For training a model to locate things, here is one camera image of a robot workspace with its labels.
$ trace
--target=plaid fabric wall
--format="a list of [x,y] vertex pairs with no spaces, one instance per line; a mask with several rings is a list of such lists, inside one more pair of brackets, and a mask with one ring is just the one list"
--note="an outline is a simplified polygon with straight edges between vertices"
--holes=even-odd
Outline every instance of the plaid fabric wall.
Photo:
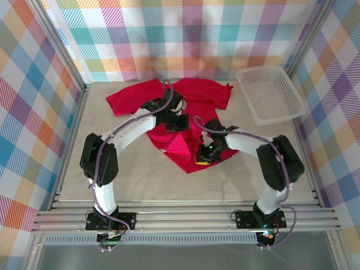
[[285,66],[296,41],[306,33],[301,35],[304,26],[314,18],[313,12],[307,21],[316,0],[43,0],[43,4],[90,81],[221,80],[235,79],[236,70],[246,67]]
[[308,32],[311,28],[311,25],[313,24],[318,12],[319,12],[319,9],[321,7],[321,4],[323,2],[324,2],[324,0],[316,1],[316,4],[313,7],[313,10],[311,11],[310,16],[308,17],[308,20],[307,20],[303,30],[301,31],[301,34],[299,35],[299,38],[296,41],[294,48],[292,49],[291,55],[290,55],[289,59],[287,60],[287,63],[284,67],[285,70],[287,70],[289,68],[289,66],[291,65],[291,63],[293,62],[293,59],[294,59],[295,55],[297,54],[297,52],[299,51],[299,48],[302,45],[304,38],[308,34]]
[[338,0],[294,80],[310,114],[301,132],[326,206],[360,268],[360,0]]
[[0,269],[19,269],[80,90],[25,0],[0,3]]

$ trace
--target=red cloth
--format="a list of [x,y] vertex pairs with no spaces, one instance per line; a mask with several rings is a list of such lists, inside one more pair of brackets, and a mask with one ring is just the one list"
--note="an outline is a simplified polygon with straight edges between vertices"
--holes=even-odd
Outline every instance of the red cloth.
[[[205,122],[218,119],[215,108],[226,109],[232,86],[223,86],[212,80],[181,79],[173,83],[173,88],[180,93],[187,103],[183,113],[189,114],[190,129],[181,132],[166,132],[165,125],[160,124],[147,132],[150,141],[158,149],[165,149],[164,154],[179,165],[186,173],[206,169],[215,165],[198,165],[195,155],[202,143],[201,128],[194,122],[194,116],[200,115]],[[142,104],[164,95],[163,83],[157,79],[126,87],[107,97],[110,107],[116,116],[134,114]],[[226,150],[222,160],[230,158],[237,151]]]

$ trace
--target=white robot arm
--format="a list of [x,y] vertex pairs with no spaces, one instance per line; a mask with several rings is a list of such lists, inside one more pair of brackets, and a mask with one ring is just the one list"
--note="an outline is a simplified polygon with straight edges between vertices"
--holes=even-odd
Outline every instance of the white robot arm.
[[119,213],[114,198],[113,180],[119,171],[118,155],[140,135],[161,123],[165,124],[168,132],[188,130],[188,114],[182,114],[185,108],[186,102],[183,97],[175,91],[171,95],[171,90],[168,89],[162,98],[144,103],[126,122],[100,136],[94,133],[88,135],[80,167],[94,188],[96,201],[94,213],[87,218],[87,229],[97,231],[119,229],[119,225],[113,219],[106,217],[109,215],[117,219],[127,218]]
[[283,212],[279,210],[279,204],[286,196],[287,187],[280,158],[270,143],[275,146],[281,154],[287,175],[289,176],[289,187],[304,173],[304,165],[290,141],[283,135],[276,138],[264,138],[263,141],[258,139],[259,136],[242,136],[239,133],[243,130],[234,126],[225,128],[217,119],[207,122],[204,127],[209,131],[230,133],[203,131],[201,138],[204,143],[199,147],[196,155],[196,163],[211,164],[215,161],[221,161],[220,154],[226,149],[239,150],[259,159],[266,186],[262,196],[254,204],[253,212],[248,216],[256,222],[247,222],[247,217],[245,217],[245,219],[241,217],[241,224],[238,225],[240,227],[243,225],[250,226],[248,228],[273,227],[273,221],[275,219],[276,222],[279,217],[280,220],[282,220]]

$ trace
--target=laundry basket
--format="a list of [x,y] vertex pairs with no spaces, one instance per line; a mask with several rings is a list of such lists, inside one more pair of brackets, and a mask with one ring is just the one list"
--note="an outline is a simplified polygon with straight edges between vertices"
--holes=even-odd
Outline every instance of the laundry basket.
[[289,121],[305,114],[306,102],[280,66],[258,66],[236,73],[256,125]]

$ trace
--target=white tabletop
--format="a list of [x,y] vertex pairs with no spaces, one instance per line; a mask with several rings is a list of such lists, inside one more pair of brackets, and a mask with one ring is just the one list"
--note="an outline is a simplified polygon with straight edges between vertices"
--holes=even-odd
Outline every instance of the white tabletop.
[[[290,122],[257,127],[250,115],[238,82],[221,81],[234,86],[226,110],[217,110],[224,126],[236,125],[261,136],[287,136],[300,156]],[[105,98],[134,83],[94,83],[88,94],[79,131],[67,168],[60,200],[91,200],[88,180],[79,166],[86,136],[101,134],[125,121],[115,117]],[[256,200],[266,185],[257,159],[239,152],[224,162],[186,174],[160,153],[143,134],[118,157],[119,173],[114,194],[119,201],[147,200]],[[294,184],[289,201],[313,200],[306,173]]]

